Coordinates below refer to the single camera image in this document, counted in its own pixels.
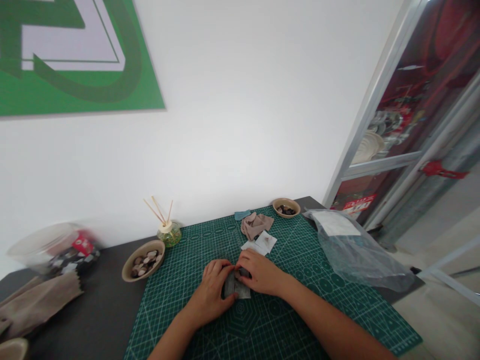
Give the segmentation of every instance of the door frame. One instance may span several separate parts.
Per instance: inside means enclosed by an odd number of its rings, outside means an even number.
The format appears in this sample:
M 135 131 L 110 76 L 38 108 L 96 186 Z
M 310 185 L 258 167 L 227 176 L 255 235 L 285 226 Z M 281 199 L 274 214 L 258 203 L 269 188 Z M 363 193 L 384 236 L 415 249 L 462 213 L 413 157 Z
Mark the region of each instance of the door frame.
M 349 139 L 351 141 L 344 150 L 343 160 L 337 166 L 335 175 L 332 177 L 326 195 L 323 198 L 322 203 L 328 209 L 332 206 L 343 181 L 404 168 L 399 179 L 388 190 L 381 203 L 376 206 L 366 220 L 364 227 L 367 230 L 374 228 L 387 216 L 388 211 L 395 206 L 401 194 L 407 190 L 406 186 L 402 186 L 406 180 L 411 179 L 411 182 L 413 182 L 418 177 L 416 173 L 424 162 L 426 154 L 431 152 L 429 149 L 433 147 L 437 139 L 442 137 L 441 135 L 445 133 L 446 129 L 450 128 L 449 124 L 455 122 L 456 115 L 464 105 L 472 102 L 472 95 L 476 87 L 480 86 L 479 71 L 418 151 L 351 165 L 370 125 L 370 121 L 374 117 L 382 96 L 428 2 L 429 0 L 406 0 L 400 7 L 373 73 L 372 80 L 360 105 L 353 129 L 350 132 Z

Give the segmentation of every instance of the green cutting mat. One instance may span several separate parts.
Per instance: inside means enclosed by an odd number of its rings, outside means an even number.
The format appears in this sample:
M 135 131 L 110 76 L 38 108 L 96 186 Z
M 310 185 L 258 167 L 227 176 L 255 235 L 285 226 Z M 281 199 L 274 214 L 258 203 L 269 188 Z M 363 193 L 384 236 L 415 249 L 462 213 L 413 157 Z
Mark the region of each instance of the green cutting mat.
M 344 281 L 332 271 L 317 231 L 299 215 L 279 217 L 272 207 L 257 214 L 273 217 L 268 232 L 278 239 L 267 257 L 309 289 L 355 320 L 396 356 L 422 338 L 373 288 Z M 175 315 L 187 304 L 213 259 L 237 261 L 247 238 L 233 216 L 182 229 L 177 245 L 166 250 L 160 269 L 149 279 L 124 359 L 146 359 Z M 328 356 L 297 313 L 283 300 L 251 292 L 200 329 L 187 359 L 327 359 Z

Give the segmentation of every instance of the blue fabric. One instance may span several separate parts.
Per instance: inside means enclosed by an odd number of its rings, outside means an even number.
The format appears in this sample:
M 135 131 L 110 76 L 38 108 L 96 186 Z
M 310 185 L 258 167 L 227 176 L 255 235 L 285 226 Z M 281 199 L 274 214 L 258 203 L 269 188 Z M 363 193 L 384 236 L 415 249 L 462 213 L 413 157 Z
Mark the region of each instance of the blue fabric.
M 235 220 L 240 221 L 243 218 L 246 218 L 248 215 L 250 215 L 251 212 L 250 210 L 247 211 L 235 211 Z

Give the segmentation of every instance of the red label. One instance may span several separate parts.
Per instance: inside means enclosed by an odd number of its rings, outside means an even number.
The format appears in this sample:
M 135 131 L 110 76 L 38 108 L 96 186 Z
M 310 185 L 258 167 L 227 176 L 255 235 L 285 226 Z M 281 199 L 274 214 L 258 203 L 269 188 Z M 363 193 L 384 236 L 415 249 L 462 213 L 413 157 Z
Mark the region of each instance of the red label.
M 79 252 L 88 256 L 92 253 L 94 246 L 90 241 L 88 241 L 83 235 L 78 235 L 76 240 L 73 242 L 72 246 L 77 249 Z
M 376 196 L 377 194 L 373 194 L 355 201 L 347 202 L 342 211 L 347 214 L 355 214 L 367 210 Z

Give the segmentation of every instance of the hand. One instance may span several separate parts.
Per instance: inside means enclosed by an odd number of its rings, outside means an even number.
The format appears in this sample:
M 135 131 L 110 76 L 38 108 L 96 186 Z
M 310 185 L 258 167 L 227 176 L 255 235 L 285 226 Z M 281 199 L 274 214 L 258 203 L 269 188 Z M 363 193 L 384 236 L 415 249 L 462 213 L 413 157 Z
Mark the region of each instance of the hand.
M 222 299 L 222 287 L 234 269 L 226 259 L 212 260 L 203 271 L 201 284 L 181 311 L 185 321 L 199 329 L 226 312 L 239 296 L 236 292 Z
M 250 248 L 240 253 L 235 270 L 240 268 L 247 269 L 251 279 L 241 276 L 238 280 L 257 293 L 281 296 L 282 289 L 289 278 L 289 275 L 273 262 Z

